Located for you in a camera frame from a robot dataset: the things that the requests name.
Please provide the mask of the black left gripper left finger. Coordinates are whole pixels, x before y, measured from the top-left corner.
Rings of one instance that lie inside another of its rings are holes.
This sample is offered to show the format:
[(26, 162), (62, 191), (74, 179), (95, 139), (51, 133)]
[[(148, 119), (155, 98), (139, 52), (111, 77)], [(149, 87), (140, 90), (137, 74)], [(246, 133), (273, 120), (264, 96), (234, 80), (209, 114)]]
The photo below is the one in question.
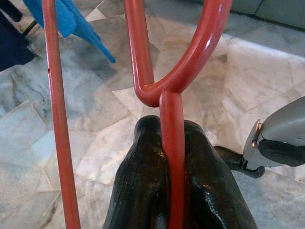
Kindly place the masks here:
[(162, 149), (161, 122), (140, 118), (115, 176), (105, 229), (165, 229), (170, 211), (170, 171)]

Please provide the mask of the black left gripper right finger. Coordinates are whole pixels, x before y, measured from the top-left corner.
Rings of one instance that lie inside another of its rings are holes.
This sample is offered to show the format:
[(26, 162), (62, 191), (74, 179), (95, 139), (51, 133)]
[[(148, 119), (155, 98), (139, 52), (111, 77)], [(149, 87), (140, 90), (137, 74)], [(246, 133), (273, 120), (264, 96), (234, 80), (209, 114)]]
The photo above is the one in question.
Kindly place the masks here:
[(229, 166), (203, 129), (186, 120), (185, 165), (191, 229), (255, 229), (257, 224)]

